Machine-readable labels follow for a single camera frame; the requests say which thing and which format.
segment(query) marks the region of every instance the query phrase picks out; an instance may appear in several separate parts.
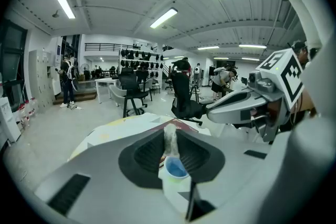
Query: ceiling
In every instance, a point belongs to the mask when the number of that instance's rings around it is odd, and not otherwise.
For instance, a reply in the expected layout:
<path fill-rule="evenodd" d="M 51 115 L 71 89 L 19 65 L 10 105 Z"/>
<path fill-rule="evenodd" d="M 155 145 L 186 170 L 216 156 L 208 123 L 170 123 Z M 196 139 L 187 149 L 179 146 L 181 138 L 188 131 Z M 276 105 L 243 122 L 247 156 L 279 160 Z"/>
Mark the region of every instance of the ceiling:
<path fill-rule="evenodd" d="M 68 19 L 57 0 L 13 0 L 12 8 L 53 36 L 111 34 L 230 58 L 265 59 L 287 43 L 305 40 L 288 0 L 68 0 Z M 178 14 L 156 29 L 149 26 L 171 7 Z M 59 17 L 53 18 L 58 10 Z M 263 44 L 267 50 L 239 48 Z M 197 47 L 220 48 L 198 52 Z"/>

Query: black helmet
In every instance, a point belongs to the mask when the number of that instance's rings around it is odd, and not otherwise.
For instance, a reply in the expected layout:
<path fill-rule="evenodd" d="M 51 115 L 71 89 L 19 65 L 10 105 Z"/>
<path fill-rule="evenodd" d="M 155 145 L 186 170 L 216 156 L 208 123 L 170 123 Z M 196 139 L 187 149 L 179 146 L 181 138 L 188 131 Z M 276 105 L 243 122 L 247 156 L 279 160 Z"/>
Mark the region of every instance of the black helmet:
<path fill-rule="evenodd" d="M 294 53 L 297 54 L 300 52 L 301 49 L 307 49 L 307 46 L 304 42 L 298 41 L 294 43 L 294 45 L 292 46 L 292 49 Z"/>

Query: railing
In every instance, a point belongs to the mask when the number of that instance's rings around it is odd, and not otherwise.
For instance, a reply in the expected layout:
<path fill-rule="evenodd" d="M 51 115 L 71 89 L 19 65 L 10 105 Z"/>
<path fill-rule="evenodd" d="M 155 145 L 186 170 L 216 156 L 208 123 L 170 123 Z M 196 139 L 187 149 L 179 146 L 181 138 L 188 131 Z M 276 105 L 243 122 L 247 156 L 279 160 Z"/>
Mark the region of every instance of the railing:
<path fill-rule="evenodd" d="M 162 51 L 172 50 L 172 49 L 174 49 L 174 48 L 173 48 L 173 47 L 166 46 L 166 45 L 164 45 L 164 46 L 162 47 Z M 157 47 L 154 47 L 154 48 L 153 48 L 153 52 L 157 52 Z"/>
<path fill-rule="evenodd" d="M 114 44 L 114 43 L 85 43 L 85 51 L 102 50 L 102 51 L 118 51 L 123 49 L 140 49 L 134 45 Z"/>
<path fill-rule="evenodd" d="M 169 67 L 165 63 L 162 63 L 162 65 L 163 65 L 162 72 L 167 76 L 167 78 L 169 78 Z"/>

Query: blue liquid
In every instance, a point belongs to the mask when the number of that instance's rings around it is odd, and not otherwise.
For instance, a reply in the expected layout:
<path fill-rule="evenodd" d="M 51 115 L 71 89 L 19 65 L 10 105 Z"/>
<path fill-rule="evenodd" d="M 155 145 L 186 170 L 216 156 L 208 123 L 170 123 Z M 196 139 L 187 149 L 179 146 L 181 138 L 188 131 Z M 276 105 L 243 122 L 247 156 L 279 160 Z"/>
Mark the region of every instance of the blue liquid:
<path fill-rule="evenodd" d="M 182 162 L 178 158 L 169 158 L 166 163 L 166 169 L 170 174 L 176 177 L 183 177 L 187 175 Z"/>

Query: gray floor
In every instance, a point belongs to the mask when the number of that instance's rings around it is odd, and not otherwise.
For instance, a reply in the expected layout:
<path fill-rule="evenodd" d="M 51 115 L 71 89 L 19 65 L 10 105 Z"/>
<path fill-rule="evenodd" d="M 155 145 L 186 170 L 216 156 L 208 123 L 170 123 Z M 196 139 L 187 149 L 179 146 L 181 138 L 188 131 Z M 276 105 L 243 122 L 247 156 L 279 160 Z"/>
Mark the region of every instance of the gray floor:
<path fill-rule="evenodd" d="M 212 91 L 202 87 L 203 96 L 210 97 Z M 19 140 L 12 144 L 4 154 L 4 161 L 14 178 L 24 183 L 30 189 L 50 172 L 67 161 L 78 144 L 99 125 L 122 118 L 122 108 L 108 98 L 107 87 L 101 88 L 102 103 L 98 98 L 91 101 L 79 102 L 82 110 L 61 109 L 54 105 L 44 114 L 38 114 L 31 119 L 30 127 L 25 130 Z M 148 96 L 145 112 L 168 115 L 171 112 L 174 95 L 168 90 L 156 91 L 153 102 Z M 201 119 L 203 126 L 216 135 L 218 124 L 210 122 L 204 115 Z"/>

